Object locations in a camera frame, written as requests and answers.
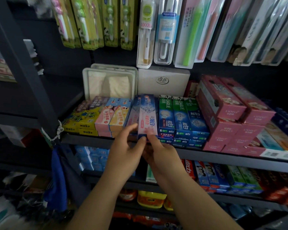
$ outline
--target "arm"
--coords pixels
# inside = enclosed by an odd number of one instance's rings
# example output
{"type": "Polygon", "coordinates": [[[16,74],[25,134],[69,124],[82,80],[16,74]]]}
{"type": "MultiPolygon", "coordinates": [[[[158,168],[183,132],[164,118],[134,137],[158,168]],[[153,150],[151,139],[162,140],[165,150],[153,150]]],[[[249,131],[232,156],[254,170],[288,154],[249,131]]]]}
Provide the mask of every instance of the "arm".
{"type": "Polygon", "coordinates": [[[99,182],[85,199],[66,230],[108,229],[119,192],[137,168],[146,145],[146,137],[130,149],[127,137],[137,124],[126,127],[115,138],[107,165],[99,182]]]}
{"type": "Polygon", "coordinates": [[[148,135],[153,151],[143,157],[168,195],[184,229],[242,230],[185,171],[176,149],[148,135]]]}

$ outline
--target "white box with logo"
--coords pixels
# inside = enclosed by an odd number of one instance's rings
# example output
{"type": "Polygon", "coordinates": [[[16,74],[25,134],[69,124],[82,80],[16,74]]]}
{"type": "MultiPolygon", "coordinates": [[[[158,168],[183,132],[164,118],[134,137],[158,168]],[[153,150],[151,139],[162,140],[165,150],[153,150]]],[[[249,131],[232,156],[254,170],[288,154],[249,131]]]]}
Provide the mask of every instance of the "white box with logo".
{"type": "Polygon", "coordinates": [[[138,69],[138,94],[169,95],[183,97],[188,84],[190,71],[151,66],[149,69],[138,69]]]}

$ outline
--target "oval logo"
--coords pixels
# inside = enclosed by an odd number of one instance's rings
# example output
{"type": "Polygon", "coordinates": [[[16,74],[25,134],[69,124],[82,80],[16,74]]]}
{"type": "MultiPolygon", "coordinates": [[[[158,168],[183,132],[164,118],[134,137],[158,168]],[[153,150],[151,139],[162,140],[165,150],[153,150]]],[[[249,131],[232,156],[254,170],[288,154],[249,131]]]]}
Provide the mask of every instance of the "oval logo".
{"type": "Polygon", "coordinates": [[[169,83],[169,79],[167,77],[157,77],[156,82],[160,85],[165,85],[169,83]]]}

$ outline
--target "forearm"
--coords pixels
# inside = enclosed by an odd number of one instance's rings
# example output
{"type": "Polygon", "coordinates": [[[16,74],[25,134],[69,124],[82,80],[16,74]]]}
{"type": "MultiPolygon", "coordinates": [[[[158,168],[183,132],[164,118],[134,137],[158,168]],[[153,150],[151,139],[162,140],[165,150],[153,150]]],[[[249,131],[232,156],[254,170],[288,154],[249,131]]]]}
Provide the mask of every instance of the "forearm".
{"type": "Polygon", "coordinates": [[[122,182],[115,180],[110,174],[103,174],[66,230],[108,229],[122,187],[122,182]]]}
{"type": "Polygon", "coordinates": [[[184,229],[242,229],[188,174],[170,183],[165,192],[184,229]]]}

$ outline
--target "right hand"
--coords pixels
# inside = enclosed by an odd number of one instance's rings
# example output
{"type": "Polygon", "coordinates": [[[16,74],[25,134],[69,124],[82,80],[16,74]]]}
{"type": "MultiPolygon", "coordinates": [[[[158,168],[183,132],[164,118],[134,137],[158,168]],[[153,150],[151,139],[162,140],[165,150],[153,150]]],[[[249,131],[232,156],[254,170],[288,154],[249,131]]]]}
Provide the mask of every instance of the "right hand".
{"type": "Polygon", "coordinates": [[[150,165],[159,186],[167,190],[187,172],[173,146],[161,143],[155,135],[147,135],[147,138],[151,147],[147,145],[142,156],[150,165]]]}

